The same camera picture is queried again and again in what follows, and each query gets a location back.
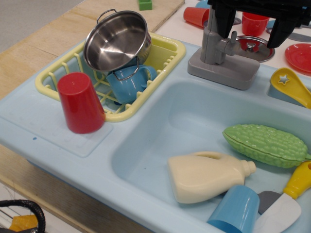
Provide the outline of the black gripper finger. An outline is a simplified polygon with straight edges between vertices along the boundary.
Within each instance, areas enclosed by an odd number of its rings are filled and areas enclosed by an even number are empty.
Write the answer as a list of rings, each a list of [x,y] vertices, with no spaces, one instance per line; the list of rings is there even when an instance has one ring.
[[[285,21],[281,19],[276,19],[270,33],[267,47],[279,47],[294,31],[294,29],[300,26],[301,24],[296,21]]]
[[[234,9],[212,9],[211,31],[217,33],[222,38],[228,38],[234,23],[235,15],[236,10]]]

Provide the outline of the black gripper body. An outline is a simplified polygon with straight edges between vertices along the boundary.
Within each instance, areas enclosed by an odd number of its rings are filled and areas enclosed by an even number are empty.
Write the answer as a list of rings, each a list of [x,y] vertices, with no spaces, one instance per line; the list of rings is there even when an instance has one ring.
[[[233,20],[237,11],[275,19],[292,20],[296,27],[311,22],[309,0],[209,0],[219,21]]]

